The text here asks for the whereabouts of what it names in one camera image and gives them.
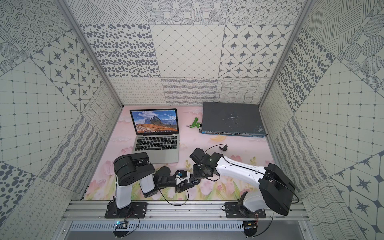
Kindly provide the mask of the black wireless mouse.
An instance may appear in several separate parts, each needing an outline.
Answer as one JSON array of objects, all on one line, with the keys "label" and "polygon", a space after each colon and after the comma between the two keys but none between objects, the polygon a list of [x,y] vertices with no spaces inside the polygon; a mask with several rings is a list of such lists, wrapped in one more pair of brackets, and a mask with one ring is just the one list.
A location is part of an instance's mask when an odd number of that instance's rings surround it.
[{"label": "black wireless mouse", "polygon": [[201,183],[201,179],[189,178],[188,180],[185,180],[182,183],[180,183],[180,189],[183,192],[190,188],[193,188],[196,185],[199,185],[200,183]]}]

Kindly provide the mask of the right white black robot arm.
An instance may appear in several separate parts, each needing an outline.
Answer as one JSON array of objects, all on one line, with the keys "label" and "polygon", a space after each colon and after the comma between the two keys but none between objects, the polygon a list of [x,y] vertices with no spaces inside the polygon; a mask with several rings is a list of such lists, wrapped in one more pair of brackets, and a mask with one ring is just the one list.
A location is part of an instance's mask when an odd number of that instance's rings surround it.
[{"label": "right white black robot arm", "polygon": [[205,179],[213,175],[231,177],[258,188],[257,192],[246,193],[240,199],[240,205],[248,211],[269,208],[282,216],[289,214],[296,186],[277,165],[252,166],[220,153],[209,155],[200,148],[192,152],[190,159],[195,162],[195,178]]}]

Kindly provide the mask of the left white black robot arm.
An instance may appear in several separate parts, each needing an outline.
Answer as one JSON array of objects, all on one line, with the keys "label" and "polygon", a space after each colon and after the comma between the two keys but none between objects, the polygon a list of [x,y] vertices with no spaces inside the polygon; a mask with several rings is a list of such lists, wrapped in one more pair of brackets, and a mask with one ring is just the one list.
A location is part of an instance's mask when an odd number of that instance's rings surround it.
[{"label": "left white black robot arm", "polygon": [[114,201],[119,210],[131,205],[132,189],[136,182],[146,198],[166,188],[174,188],[176,193],[187,192],[201,183],[200,179],[185,170],[177,170],[171,175],[170,168],[163,166],[156,171],[146,152],[116,158],[114,172],[117,178]]}]

